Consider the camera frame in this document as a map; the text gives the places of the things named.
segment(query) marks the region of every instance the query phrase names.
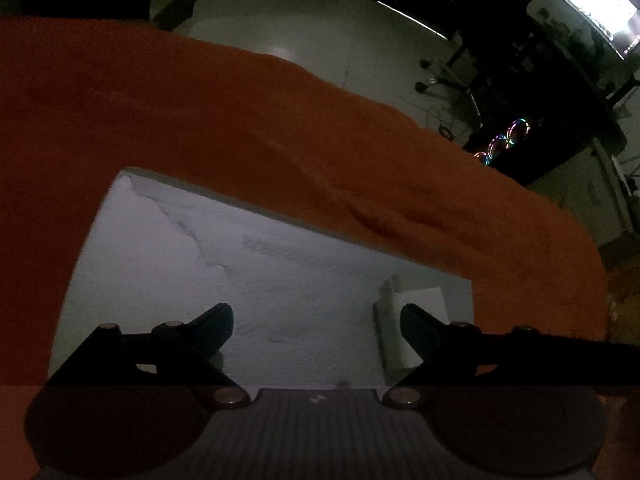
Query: orange cloth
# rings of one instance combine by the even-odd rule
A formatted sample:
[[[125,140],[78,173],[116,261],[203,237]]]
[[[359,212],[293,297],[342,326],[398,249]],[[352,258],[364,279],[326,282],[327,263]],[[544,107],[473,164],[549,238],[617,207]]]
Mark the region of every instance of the orange cloth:
[[[108,21],[0,20],[1,384],[39,384],[100,202],[137,166],[473,282],[486,332],[602,338],[570,216],[395,109],[276,57]]]

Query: metal bolt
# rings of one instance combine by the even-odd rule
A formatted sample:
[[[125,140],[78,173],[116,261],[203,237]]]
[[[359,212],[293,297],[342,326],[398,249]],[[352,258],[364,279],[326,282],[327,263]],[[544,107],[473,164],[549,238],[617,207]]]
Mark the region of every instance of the metal bolt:
[[[247,398],[247,392],[242,388],[238,388],[236,386],[225,386],[224,388],[218,388],[213,393],[213,398],[219,404],[224,404],[225,406],[233,406],[234,404],[238,404]]]
[[[408,406],[409,404],[413,404],[414,402],[418,402],[420,400],[420,393],[418,390],[414,390],[413,388],[393,388],[389,391],[389,399],[391,399],[396,404],[402,404],[404,406]]]

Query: light strip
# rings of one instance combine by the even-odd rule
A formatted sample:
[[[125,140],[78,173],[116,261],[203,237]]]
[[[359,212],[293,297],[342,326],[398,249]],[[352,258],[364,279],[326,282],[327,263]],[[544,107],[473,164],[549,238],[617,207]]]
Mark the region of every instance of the light strip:
[[[423,26],[424,28],[426,28],[427,30],[430,30],[431,32],[433,32],[434,34],[437,34],[438,36],[440,36],[443,40],[447,40],[447,38],[445,36],[443,36],[442,34],[440,34],[437,30],[433,30],[431,27],[427,27],[424,23],[419,22],[418,20],[416,20],[415,18],[412,18],[411,16],[407,16],[404,12],[400,12],[399,10],[395,10],[393,7],[389,7],[387,4],[384,4],[382,2],[378,2],[380,5],[384,5],[387,9],[391,9],[393,12],[397,12],[398,14],[400,14],[401,16],[404,16],[406,18],[409,18],[412,22],[417,23],[418,25]]]

